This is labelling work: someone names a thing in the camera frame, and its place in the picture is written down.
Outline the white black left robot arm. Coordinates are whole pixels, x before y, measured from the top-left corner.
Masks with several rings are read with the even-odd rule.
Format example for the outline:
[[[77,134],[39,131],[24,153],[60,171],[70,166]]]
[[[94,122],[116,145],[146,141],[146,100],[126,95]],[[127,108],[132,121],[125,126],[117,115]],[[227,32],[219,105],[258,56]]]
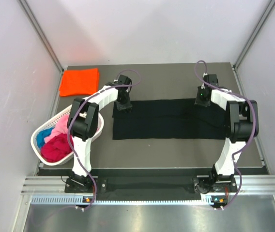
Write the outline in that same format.
[[[120,75],[114,82],[109,82],[102,89],[84,99],[74,99],[69,119],[68,143],[74,154],[74,165],[66,181],[67,192],[88,192],[96,189],[96,183],[90,172],[91,143],[102,131],[103,122],[99,123],[99,111],[112,102],[116,102],[119,111],[132,109],[129,92],[132,80]]]

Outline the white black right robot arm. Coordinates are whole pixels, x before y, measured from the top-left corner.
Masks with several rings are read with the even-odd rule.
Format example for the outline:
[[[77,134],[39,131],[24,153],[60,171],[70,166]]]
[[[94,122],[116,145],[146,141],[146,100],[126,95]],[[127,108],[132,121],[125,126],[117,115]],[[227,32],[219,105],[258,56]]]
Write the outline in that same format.
[[[207,184],[212,190],[220,191],[233,185],[237,161],[259,132],[258,104],[220,87],[216,74],[204,72],[195,104],[209,107],[212,103],[224,110],[225,143]]]

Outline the black t-shirt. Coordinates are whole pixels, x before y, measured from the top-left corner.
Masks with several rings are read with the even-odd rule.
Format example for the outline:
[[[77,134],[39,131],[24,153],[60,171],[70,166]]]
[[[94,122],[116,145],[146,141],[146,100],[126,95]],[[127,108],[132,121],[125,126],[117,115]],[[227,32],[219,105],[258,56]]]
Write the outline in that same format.
[[[213,139],[224,140],[225,111],[195,99],[132,101],[129,113],[113,108],[114,140]]]

